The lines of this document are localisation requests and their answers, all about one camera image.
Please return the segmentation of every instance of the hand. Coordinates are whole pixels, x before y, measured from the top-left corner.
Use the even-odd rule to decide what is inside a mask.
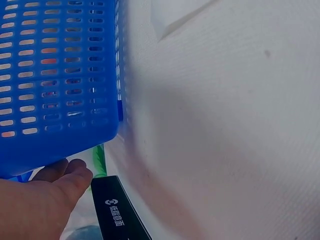
[[[0,239],[59,240],[92,178],[84,161],[64,159],[27,183],[0,179]]]

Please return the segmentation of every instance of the finger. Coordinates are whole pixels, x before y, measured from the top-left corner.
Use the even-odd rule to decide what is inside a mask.
[[[87,164],[81,160],[81,159],[73,159],[71,162],[69,162],[68,167],[65,170],[64,174],[70,174],[73,173],[78,168],[86,168]]]
[[[86,167],[78,167],[73,172],[66,174],[56,180],[53,184],[58,187],[66,197],[66,204],[72,211],[79,198],[90,186],[93,178],[92,172]]]
[[[63,159],[41,169],[32,179],[32,181],[54,182],[64,175],[68,166],[68,160]]]

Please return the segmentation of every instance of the green object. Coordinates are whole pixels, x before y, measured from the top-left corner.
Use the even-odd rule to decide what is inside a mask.
[[[96,171],[98,172],[94,178],[103,178],[107,176],[107,166],[106,166],[106,158],[105,158],[105,151],[103,146],[98,145],[95,146],[92,150],[92,159],[93,165]]]

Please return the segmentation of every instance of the white surface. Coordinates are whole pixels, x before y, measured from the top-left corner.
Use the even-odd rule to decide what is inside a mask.
[[[108,148],[154,239],[320,239],[320,2],[219,0],[160,42],[128,2]]]
[[[213,0],[151,0],[151,22],[158,40],[177,30]]]

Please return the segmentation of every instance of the blue plastic basket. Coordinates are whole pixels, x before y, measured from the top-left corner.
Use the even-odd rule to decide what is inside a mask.
[[[0,1],[0,178],[116,135],[117,7],[115,0]]]

